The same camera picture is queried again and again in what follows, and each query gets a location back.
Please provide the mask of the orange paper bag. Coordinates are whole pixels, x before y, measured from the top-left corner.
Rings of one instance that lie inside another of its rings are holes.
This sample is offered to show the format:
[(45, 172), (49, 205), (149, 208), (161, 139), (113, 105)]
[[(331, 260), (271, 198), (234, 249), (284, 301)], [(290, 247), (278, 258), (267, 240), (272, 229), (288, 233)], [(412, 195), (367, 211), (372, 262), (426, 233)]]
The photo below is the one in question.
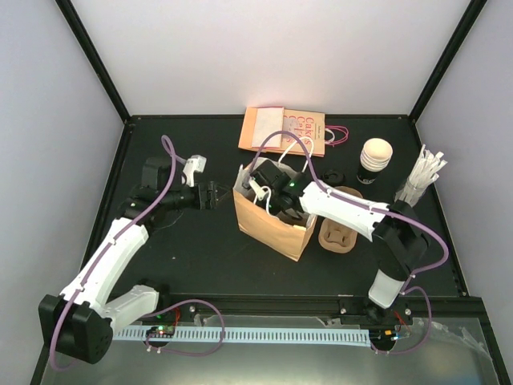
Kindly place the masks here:
[(237, 224), (243, 233), (285, 257), (299, 261), (313, 235), (317, 217), (301, 214), (299, 221), (293, 221), (283, 213), (271, 214), (267, 200), (258, 200), (256, 193), (246, 187), (250, 167), (258, 167), (267, 159), (259, 155), (248, 165), (239, 167), (232, 187)]

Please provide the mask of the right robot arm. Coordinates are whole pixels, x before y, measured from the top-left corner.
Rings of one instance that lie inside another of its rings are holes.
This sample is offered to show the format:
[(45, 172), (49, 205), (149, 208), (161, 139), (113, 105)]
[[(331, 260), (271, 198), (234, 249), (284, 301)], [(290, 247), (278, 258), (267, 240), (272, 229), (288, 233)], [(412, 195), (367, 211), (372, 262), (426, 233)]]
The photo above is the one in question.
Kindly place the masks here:
[(382, 323), (394, 312), (394, 302), (429, 247), (426, 232), (415, 226), (414, 210), (404, 202), (388, 205), (342, 192), (314, 172), (286, 172), (277, 162), (260, 158), (248, 168), (248, 186), (263, 197), (270, 189), (269, 211), (292, 209), (324, 217), (352, 229), (374, 245), (378, 270), (364, 304), (366, 317)]

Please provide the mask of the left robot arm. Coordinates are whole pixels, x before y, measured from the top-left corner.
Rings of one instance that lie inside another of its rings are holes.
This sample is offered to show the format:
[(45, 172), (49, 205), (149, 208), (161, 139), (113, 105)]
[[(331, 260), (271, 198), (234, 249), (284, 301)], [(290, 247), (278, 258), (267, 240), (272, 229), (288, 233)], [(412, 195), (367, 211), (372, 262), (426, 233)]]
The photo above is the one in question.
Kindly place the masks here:
[(93, 256), (59, 295), (48, 294), (40, 302), (38, 315), (52, 363), (58, 353), (97, 363), (126, 326), (147, 314), (162, 320), (171, 313), (172, 300), (158, 287), (138, 284), (114, 300), (109, 296), (158, 221), (171, 211), (216, 207), (215, 183), (194, 181), (204, 171), (206, 158), (194, 155), (178, 162), (184, 167), (181, 184), (172, 188), (175, 166), (147, 159), (140, 184), (131, 190)]

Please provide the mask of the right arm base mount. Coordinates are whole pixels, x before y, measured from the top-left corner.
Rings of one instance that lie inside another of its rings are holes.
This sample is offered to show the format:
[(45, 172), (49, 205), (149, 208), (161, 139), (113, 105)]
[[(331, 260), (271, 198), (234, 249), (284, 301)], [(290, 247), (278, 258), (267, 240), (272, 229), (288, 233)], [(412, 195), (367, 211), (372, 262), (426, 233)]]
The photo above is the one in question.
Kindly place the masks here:
[(405, 298), (398, 298), (390, 308), (383, 309), (367, 297), (340, 297), (339, 316), (342, 324), (359, 326), (395, 326), (404, 322), (412, 325), (412, 314), (407, 314), (410, 308)]

